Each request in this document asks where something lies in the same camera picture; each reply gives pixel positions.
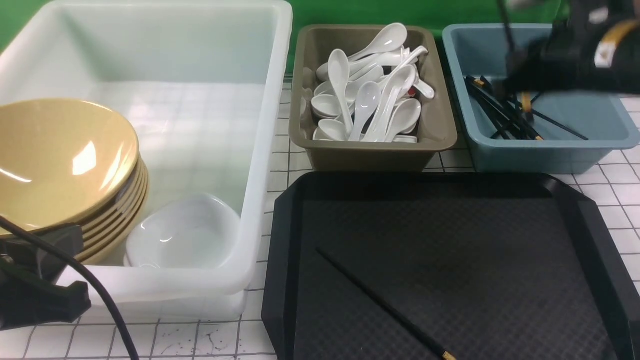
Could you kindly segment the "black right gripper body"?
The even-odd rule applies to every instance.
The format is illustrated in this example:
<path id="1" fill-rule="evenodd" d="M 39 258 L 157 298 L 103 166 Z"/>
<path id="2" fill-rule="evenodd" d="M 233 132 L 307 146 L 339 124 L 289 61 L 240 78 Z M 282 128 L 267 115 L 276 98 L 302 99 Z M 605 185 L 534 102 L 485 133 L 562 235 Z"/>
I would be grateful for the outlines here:
<path id="1" fill-rule="evenodd" d="M 506 55 L 502 92 L 639 93 L 639 2 L 570 0 L 547 37 Z"/>

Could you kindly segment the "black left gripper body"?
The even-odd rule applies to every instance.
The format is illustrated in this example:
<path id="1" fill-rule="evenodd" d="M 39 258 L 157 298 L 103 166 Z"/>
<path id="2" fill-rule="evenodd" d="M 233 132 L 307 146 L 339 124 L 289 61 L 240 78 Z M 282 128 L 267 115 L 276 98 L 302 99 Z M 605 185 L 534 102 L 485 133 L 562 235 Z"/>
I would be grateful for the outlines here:
<path id="1" fill-rule="evenodd" d="M 75 281 L 58 285 L 67 262 L 39 248 L 16 224 L 1 237 L 0 325 L 2 331 L 53 322 L 77 321 L 92 307 L 89 285 Z"/>

